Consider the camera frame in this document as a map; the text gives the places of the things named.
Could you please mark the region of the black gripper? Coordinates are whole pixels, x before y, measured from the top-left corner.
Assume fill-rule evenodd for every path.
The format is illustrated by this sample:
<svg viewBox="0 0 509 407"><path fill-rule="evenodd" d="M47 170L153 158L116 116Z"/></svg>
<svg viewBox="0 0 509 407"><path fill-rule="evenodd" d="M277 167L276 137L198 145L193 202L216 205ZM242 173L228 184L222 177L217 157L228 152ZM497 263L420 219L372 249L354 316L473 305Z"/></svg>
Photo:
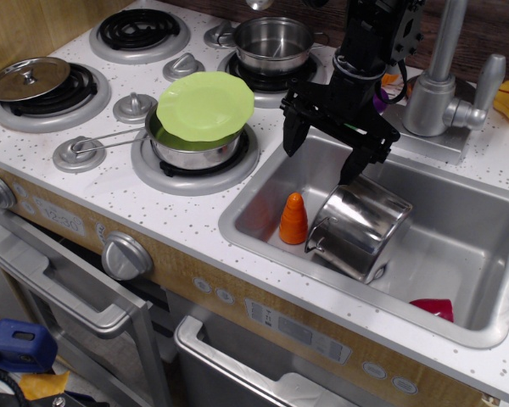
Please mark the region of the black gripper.
<svg viewBox="0 0 509 407"><path fill-rule="evenodd" d="M281 102L285 116L283 149L292 157L311 127L353 148L340 171L339 185L349 185L369 165L384 162L399 132L377 112L373 96L383 73L355 73L337 66L327 85L293 81Z"/></svg>

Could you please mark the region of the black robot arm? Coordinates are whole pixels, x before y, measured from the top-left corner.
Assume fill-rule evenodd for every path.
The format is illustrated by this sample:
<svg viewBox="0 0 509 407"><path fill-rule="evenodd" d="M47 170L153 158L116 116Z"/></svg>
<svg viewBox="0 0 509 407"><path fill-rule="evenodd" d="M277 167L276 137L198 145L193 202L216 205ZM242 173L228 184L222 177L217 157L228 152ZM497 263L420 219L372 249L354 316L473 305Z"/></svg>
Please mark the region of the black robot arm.
<svg viewBox="0 0 509 407"><path fill-rule="evenodd" d="M405 60L422 40L422 1L350 1L343 42L328 84L292 80L282 100L284 151L293 156L316 128L351 147L339 182L350 184L382 163L399 132L376 110L387 68L406 74Z"/></svg>

